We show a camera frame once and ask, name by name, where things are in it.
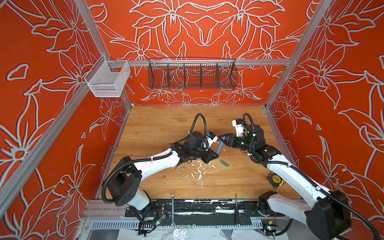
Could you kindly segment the blue pen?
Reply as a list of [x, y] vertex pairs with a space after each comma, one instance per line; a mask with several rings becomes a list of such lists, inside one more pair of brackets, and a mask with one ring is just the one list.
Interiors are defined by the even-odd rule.
[[218, 147], [218, 150], [217, 150], [217, 154], [218, 154], [218, 155], [219, 155], [219, 153], [220, 153], [222, 147], [223, 147], [223, 142], [220, 142], [219, 147]]

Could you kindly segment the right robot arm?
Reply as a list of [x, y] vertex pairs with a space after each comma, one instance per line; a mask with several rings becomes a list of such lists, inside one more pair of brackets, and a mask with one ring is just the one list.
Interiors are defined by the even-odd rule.
[[294, 200], [268, 191], [259, 196], [259, 214], [283, 214], [290, 221], [296, 220], [307, 226], [320, 240], [341, 239], [341, 233], [351, 227], [351, 216], [354, 215], [371, 230], [375, 240], [381, 238], [374, 225], [350, 206], [344, 193], [320, 185], [279, 150], [266, 144], [263, 129], [254, 124], [248, 113], [233, 120], [232, 124], [236, 133], [221, 135], [220, 141], [230, 148], [245, 151], [252, 162], [277, 174], [301, 196], [301, 200]]

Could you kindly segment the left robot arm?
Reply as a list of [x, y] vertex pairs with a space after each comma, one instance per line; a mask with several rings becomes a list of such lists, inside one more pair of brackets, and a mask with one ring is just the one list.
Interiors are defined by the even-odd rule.
[[193, 160], [209, 164], [219, 155], [211, 149], [218, 137], [207, 131], [203, 114], [195, 116], [189, 134], [162, 153], [143, 159], [133, 160], [129, 156], [122, 158], [102, 183], [101, 198], [106, 204], [117, 207], [128, 205], [138, 211], [149, 208], [150, 197], [139, 189], [146, 178], [165, 169], [180, 166]]

